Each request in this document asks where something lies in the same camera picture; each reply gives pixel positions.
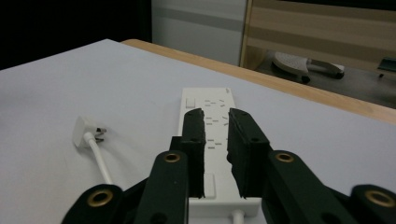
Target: white power strip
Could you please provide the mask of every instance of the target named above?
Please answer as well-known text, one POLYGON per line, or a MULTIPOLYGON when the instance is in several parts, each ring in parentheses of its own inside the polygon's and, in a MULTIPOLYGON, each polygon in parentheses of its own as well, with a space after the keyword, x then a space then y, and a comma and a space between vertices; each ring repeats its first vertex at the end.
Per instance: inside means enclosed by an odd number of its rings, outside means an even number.
POLYGON ((226 159, 230 107, 235 107, 230 89, 183 89, 178 135, 188 111, 202 108, 205 113, 205 198, 190 199, 191 217, 230 217, 236 210, 255 217, 260 208, 261 198, 240 198, 232 166, 226 159))

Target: dark background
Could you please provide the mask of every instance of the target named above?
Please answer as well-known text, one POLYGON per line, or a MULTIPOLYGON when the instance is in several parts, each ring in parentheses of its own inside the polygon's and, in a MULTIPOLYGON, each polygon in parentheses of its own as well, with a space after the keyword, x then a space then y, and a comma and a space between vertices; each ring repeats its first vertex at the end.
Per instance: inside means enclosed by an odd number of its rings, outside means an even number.
POLYGON ((0 4, 0 70, 102 39, 151 42, 151 1, 0 4))

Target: power strip outlet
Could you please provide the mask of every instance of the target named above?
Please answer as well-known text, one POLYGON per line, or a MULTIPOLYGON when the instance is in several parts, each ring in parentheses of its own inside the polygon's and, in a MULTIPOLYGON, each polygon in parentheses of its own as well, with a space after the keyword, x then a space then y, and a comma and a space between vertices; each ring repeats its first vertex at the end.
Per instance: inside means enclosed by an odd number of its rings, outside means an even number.
POLYGON ((178 135, 181 136, 184 115, 195 108, 205 113, 205 198, 190 198, 191 217, 230 217, 241 210, 255 217, 261 198, 243 199, 227 161, 228 112, 235 108, 228 88, 185 88, 181 97, 178 135))

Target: white table surface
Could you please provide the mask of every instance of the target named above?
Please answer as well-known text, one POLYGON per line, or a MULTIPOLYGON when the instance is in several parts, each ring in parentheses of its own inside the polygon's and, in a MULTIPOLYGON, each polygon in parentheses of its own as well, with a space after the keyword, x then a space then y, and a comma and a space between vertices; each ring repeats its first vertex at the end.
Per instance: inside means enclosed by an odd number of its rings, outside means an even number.
MULTIPOLYGON (((147 177, 177 135, 184 87, 231 88, 272 147, 297 153, 331 188, 396 192, 395 125, 104 40, 0 71, 0 223, 59 223, 103 183, 92 153, 73 146, 79 115, 107 127, 100 147, 115 184, 128 189, 147 177)), ((265 220, 260 213, 246 223, 265 220)))

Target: white power cord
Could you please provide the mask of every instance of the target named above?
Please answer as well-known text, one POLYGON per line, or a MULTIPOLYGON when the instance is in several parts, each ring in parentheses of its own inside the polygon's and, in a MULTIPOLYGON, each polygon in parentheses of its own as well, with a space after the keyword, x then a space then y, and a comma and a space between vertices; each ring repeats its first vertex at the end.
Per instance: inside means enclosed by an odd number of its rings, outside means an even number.
POLYGON ((245 220, 244 220, 244 216, 245 216, 245 212, 237 209, 237 210, 233 210, 232 212, 233 215, 233 224, 244 224, 245 220))
POLYGON ((96 142, 103 141, 103 139, 97 138, 104 134, 106 129, 99 128, 98 125, 91 119, 78 117, 73 131, 73 143, 77 148, 90 147, 95 155, 99 169, 102 173, 103 179, 109 185, 113 184, 109 171, 106 167, 105 161, 103 160, 99 146, 96 142))
POLYGON ((92 133, 84 133, 84 140, 87 142, 92 151, 93 154, 95 155, 96 161, 98 163, 100 172, 102 173, 103 179, 105 182, 109 185, 113 184, 113 181, 111 180, 110 174, 107 170, 107 166, 105 164, 105 161, 103 160, 102 153, 100 152, 99 146, 96 144, 96 139, 93 136, 92 133))

